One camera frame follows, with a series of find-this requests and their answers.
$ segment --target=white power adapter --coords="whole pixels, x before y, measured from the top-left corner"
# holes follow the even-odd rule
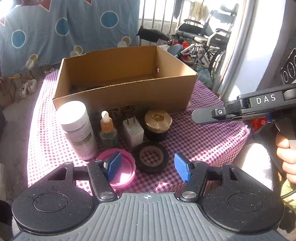
[[[132,148],[143,142],[144,129],[135,117],[123,121],[123,132]]]

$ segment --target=red triangle pattern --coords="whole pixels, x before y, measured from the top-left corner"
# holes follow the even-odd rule
[[[43,8],[45,8],[49,12],[51,3],[52,3],[52,0],[41,0],[39,5],[41,5]]]
[[[1,23],[3,26],[5,26],[5,17],[1,17],[1,18],[0,18],[0,23]]]
[[[86,2],[88,2],[90,5],[92,4],[92,0],[85,0]]]

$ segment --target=black cable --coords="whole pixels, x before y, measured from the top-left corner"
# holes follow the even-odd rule
[[[293,190],[293,191],[291,191],[291,192],[289,192],[289,193],[287,193],[287,194],[285,194],[285,195],[283,195],[283,196],[281,196],[281,199],[285,199],[285,198],[291,196],[292,194],[294,194],[295,192],[296,192],[296,189]]]

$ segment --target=pink lid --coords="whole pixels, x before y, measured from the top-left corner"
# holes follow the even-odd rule
[[[122,155],[122,163],[121,167],[116,174],[115,178],[110,182],[111,187],[115,189],[124,189],[127,185],[129,185],[134,177],[136,171],[135,159],[132,155],[119,148],[109,149],[107,151],[102,152],[96,159],[97,160],[107,160],[108,157],[113,155],[116,151],[119,151]]]

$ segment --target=dropper bottle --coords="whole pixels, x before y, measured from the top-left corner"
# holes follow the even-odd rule
[[[101,128],[100,138],[104,148],[117,147],[117,130],[113,126],[113,121],[109,117],[109,113],[105,110],[102,112]]]

